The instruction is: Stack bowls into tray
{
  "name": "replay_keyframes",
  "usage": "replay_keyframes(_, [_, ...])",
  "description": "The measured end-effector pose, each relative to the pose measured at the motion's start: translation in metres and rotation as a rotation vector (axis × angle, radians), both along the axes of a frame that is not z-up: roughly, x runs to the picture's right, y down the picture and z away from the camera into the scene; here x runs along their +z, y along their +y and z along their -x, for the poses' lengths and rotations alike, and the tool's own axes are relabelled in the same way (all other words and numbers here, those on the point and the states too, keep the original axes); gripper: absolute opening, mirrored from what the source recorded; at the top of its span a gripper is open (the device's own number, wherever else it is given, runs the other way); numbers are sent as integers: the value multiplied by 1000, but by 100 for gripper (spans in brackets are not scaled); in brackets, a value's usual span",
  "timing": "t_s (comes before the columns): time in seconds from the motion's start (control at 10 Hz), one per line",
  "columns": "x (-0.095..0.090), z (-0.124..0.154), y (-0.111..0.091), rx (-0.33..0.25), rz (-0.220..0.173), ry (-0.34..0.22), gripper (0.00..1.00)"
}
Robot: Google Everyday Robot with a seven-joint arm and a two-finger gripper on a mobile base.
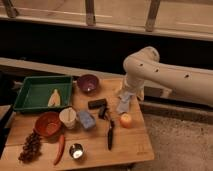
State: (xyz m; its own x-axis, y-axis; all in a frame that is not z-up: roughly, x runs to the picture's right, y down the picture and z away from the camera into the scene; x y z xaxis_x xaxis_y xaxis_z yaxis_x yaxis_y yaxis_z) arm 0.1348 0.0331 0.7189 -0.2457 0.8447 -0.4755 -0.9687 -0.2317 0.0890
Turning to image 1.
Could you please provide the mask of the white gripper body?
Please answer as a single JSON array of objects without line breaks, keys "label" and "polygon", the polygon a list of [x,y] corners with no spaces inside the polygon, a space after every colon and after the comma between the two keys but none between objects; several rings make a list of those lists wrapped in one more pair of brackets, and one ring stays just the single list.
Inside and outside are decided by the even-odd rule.
[{"label": "white gripper body", "polygon": [[119,114],[128,113],[130,109],[130,101],[133,96],[138,97],[140,100],[144,100],[144,89],[137,89],[136,91],[130,89],[121,88],[117,92],[119,103],[116,111]]}]

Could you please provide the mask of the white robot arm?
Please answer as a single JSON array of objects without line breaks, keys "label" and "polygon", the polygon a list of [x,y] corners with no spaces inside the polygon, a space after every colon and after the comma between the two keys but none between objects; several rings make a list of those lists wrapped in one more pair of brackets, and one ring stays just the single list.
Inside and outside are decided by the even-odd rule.
[{"label": "white robot arm", "polygon": [[142,48],[123,61],[126,72],[116,111],[128,113],[133,95],[144,99],[144,82],[150,80],[177,93],[213,107],[213,70],[168,65],[159,62],[158,51],[151,46]]}]

